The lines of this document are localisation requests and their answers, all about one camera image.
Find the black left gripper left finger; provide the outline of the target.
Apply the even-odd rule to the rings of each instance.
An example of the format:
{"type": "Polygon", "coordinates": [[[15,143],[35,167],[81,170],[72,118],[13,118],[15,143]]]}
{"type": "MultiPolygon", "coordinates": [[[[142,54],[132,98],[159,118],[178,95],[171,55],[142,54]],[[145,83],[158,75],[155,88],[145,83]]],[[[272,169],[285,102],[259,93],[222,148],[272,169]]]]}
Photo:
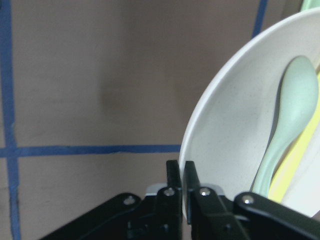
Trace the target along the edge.
{"type": "Polygon", "coordinates": [[[166,162],[165,184],[144,198],[125,192],[43,237],[45,240],[180,240],[182,183],[177,160],[166,162]]]}

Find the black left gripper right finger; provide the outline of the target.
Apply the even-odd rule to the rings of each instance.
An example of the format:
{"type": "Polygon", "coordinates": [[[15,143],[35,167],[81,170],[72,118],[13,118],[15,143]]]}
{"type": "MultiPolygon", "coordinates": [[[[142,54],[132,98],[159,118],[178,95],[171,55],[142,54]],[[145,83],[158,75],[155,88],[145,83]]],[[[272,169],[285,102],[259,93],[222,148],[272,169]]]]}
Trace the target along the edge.
{"type": "Polygon", "coordinates": [[[194,240],[318,240],[320,223],[253,192],[233,201],[216,185],[202,185],[195,163],[184,167],[184,204],[194,240]]]}

